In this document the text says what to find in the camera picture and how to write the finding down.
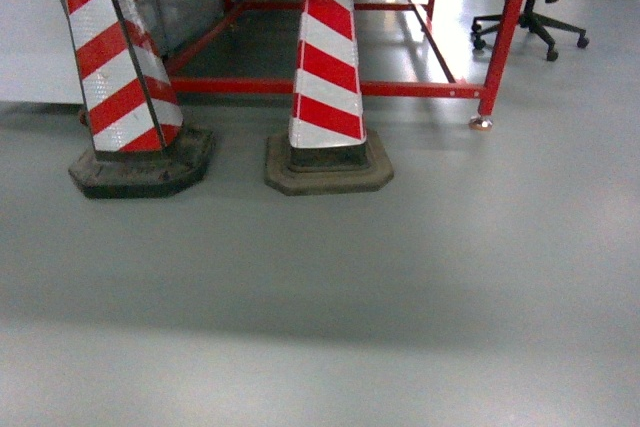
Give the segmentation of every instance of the chair caster wheel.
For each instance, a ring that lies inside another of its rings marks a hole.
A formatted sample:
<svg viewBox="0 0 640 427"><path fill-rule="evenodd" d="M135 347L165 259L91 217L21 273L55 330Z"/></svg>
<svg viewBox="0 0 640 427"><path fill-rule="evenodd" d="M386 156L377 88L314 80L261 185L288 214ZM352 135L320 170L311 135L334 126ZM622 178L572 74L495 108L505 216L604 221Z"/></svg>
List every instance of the chair caster wheel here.
<svg viewBox="0 0 640 427"><path fill-rule="evenodd" d="M550 50L549 52L547 52L547 60L549 62L555 62L556 60L558 60L558 51Z"/></svg>
<svg viewBox="0 0 640 427"><path fill-rule="evenodd" d="M487 46L487 42L479 37L473 41L473 48L476 50L482 50L486 46Z"/></svg>

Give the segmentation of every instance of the reflective stripe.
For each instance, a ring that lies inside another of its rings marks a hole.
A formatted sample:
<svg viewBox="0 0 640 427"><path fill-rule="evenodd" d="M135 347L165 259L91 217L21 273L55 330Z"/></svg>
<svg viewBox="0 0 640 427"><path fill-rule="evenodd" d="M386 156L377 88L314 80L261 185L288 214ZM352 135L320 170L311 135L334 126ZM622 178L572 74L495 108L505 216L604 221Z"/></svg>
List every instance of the reflective stripe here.
<svg viewBox="0 0 640 427"><path fill-rule="evenodd" d="M150 129L155 126L145 102L94 135L93 142L97 150L117 152Z"/></svg>

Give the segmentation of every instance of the chair base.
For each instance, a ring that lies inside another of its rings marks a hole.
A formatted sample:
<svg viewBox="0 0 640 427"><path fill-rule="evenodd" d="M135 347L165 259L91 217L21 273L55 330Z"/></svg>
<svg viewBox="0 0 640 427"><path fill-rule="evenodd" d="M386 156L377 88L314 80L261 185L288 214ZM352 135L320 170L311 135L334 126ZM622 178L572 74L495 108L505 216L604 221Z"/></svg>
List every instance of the chair base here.
<svg viewBox="0 0 640 427"><path fill-rule="evenodd" d="M558 51L555 48L556 41L547 30L547 27L578 34L577 46L581 49L589 45L589 39L586 37L587 31L585 29L535 13L533 11L535 2L536 0L527 0L524 11L520 14L518 23L520 27L529 29L529 32L536 34L547 44L547 60L549 62L553 62L558 58ZM496 24L483 29L480 22L496 22ZM482 50L487 45L482 37L497 32L500 29L501 22L502 15L481 15L473 18L471 35L473 36L473 46L476 50Z"/></svg>

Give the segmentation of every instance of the white wall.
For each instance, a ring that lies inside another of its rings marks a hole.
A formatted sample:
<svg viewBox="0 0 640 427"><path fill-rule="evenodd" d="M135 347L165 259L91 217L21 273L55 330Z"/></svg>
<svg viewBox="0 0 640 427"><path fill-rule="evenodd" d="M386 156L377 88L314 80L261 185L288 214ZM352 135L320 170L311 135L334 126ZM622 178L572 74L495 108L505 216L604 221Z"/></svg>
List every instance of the white wall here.
<svg viewBox="0 0 640 427"><path fill-rule="evenodd" d="M81 103L60 0L0 0L0 101Z"/></svg>

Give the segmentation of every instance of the red table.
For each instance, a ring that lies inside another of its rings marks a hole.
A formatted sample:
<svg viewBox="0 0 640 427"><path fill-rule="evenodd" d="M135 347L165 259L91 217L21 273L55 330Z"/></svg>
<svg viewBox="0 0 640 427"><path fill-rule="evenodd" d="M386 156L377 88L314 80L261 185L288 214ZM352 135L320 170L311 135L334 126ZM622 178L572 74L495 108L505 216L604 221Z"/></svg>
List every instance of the red table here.
<svg viewBox="0 0 640 427"><path fill-rule="evenodd" d="M293 93L293 79L253 79L253 78L205 78L180 77L175 74L211 42L220 32L234 23L245 11L251 9L300 9L297 3L264 2L257 0L224 0L226 15L214 25L201 39L170 58L166 62L167 72L171 82L178 92L208 92L208 93ZM456 79L449 69L444 56L438 49L431 31L435 0L429 0L426 5L416 4L407 0L406 4L356 4L356 10L409 10L417 16L422 28L431 43L440 62L446 83L433 82L381 82L362 81L364 95L389 97L446 97L478 99L478 117L472 119L470 125L479 130L489 130L492 122L489 118L498 94L502 73L509 54L509 46L518 23L522 0L506 0L500 31L491 55L487 75L483 84L470 84L462 79Z"/></svg>

